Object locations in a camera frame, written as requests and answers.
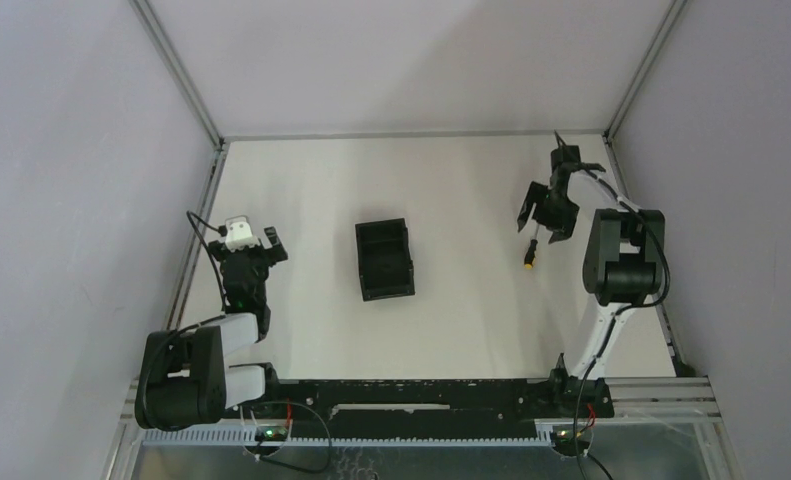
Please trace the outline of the black yellow screwdriver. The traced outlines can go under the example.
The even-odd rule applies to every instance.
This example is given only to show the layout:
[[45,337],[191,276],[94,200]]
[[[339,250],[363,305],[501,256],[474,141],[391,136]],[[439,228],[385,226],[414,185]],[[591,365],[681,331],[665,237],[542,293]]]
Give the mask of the black yellow screwdriver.
[[530,270],[534,267],[536,261],[536,250],[539,244],[539,232],[541,230],[541,226],[536,223],[533,228],[533,233],[530,237],[529,244],[523,259],[523,265],[526,269]]

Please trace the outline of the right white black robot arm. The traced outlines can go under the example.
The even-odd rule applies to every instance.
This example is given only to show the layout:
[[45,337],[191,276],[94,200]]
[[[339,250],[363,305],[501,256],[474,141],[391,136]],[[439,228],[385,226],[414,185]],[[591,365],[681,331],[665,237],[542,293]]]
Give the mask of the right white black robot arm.
[[550,243],[570,239],[581,207],[570,196],[576,176],[599,193],[581,267],[588,294],[576,338],[550,374],[550,406],[576,415],[605,388],[606,359],[619,333],[638,310],[660,304],[671,279],[664,249],[665,216],[622,195],[598,163],[585,162],[576,145],[560,142],[550,153],[550,178],[529,184],[516,218],[519,231],[533,224]]

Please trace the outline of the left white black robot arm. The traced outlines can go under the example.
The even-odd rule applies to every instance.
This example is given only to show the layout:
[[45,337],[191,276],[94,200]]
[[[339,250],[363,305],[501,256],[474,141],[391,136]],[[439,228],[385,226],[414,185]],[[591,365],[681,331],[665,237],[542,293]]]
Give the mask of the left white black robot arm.
[[284,392],[272,383],[270,363],[236,365],[228,359],[264,340],[270,329],[266,281],[288,254],[275,228],[264,233],[268,246],[238,217],[209,243],[224,293],[222,314],[148,335],[134,406],[141,428],[179,431],[212,424],[242,403],[261,417],[281,409]]

